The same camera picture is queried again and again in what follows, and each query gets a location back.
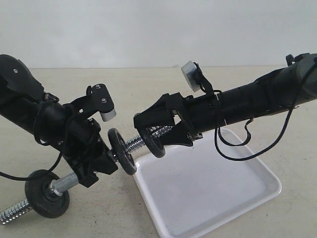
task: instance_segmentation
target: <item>table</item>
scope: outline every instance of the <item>table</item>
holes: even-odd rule
[[[203,72],[215,89],[225,91],[254,81],[280,66],[206,67]],[[104,83],[113,98],[117,116],[101,123],[101,135],[109,145],[107,131],[116,127],[125,139],[137,135],[133,116],[151,106],[162,94],[193,94],[179,68],[139,69],[33,69],[34,77],[60,98],[71,102],[85,94],[88,85]],[[317,102],[294,110],[289,127],[280,143],[261,156],[262,161],[279,177],[282,192],[275,199],[214,230],[204,238],[310,238],[317,233]],[[259,151],[279,134],[286,113],[256,119],[250,124],[252,142]],[[228,126],[242,139],[244,123]],[[33,136],[0,117],[1,171],[28,176],[37,169],[47,169],[57,151],[38,145]],[[148,153],[146,148],[134,158]],[[71,172],[65,161],[54,171],[60,177]],[[0,227],[3,238],[157,238],[132,176],[120,167],[113,175],[99,174],[90,188],[78,185],[70,192],[67,212],[58,219],[45,219],[34,211]],[[24,182],[0,178],[0,209],[23,199]]]

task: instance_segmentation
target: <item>white plastic tray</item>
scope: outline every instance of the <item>white plastic tray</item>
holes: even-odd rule
[[[221,131],[241,143],[231,130]],[[148,154],[136,160],[134,178],[160,237],[198,238],[281,192],[279,179],[259,158],[229,161],[216,151],[213,135],[204,134],[194,147],[166,147],[161,159]],[[231,157],[253,154],[247,146],[218,143]]]

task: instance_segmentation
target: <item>white tray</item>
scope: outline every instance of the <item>white tray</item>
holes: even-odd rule
[[[231,130],[221,131],[241,143]],[[229,161],[216,151],[213,135],[205,133],[194,147],[166,147],[161,159],[148,154],[136,160],[134,178],[160,237],[201,237],[281,192],[279,179],[259,158]],[[253,154],[247,146],[218,143],[231,157]]]

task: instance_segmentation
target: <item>white wall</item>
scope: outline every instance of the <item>white wall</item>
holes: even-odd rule
[[[28,67],[284,63],[317,52],[316,0],[0,0],[0,53]]]

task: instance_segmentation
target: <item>beige table surface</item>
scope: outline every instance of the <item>beige table surface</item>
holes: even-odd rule
[[[214,88],[227,90],[254,81],[277,66],[210,67],[205,76]],[[136,135],[133,115],[164,93],[192,94],[179,68],[167,69],[34,69],[33,75],[60,98],[71,102],[85,94],[88,85],[104,83],[114,100],[117,116],[101,123],[103,138],[116,127],[125,139]],[[275,199],[221,226],[205,238],[314,238],[317,235],[317,101],[294,110],[281,142],[261,156],[279,177],[282,192]],[[278,135],[286,114],[256,119],[251,125],[252,150],[269,145]],[[245,138],[243,123],[231,125]],[[57,156],[52,148],[38,145],[32,135],[0,117],[0,168],[16,176],[28,176],[49,168]],[[134,157],[147,153],[136,152]],[[70,168],[62,161],[55,172],[61,177]],[[1,238],[157,238],[158,234],[133,177],[119,168],[90,188],[70,190],[71,203],[58,219],[45,219],[34,211],[0,227]],[[24,198],[24,182],[0,178],[0,209]]]

